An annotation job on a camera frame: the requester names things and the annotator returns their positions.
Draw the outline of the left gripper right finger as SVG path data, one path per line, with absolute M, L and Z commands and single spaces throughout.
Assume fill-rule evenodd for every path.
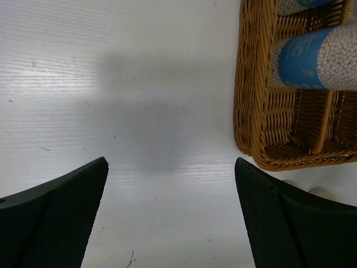
M 235 182 L 256 267 L 356 267 L 356 207 L 310 194 L 241 157 Z

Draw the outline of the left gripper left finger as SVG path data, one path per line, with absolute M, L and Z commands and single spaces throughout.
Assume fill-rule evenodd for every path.
M 80 267 L 107 180 L 100 157 L 1 198 L 1 267 Z

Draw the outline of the silver-lid bottle blue label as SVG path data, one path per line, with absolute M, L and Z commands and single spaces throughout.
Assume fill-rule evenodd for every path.
M 270 86 L 356 91 L 356 24 L 277 41 Z
M 332 1 L 333 0 L 280 0 L 277 1 L 277 14 L 279 16 L 289 16 L 309 8 L 322 6 Z

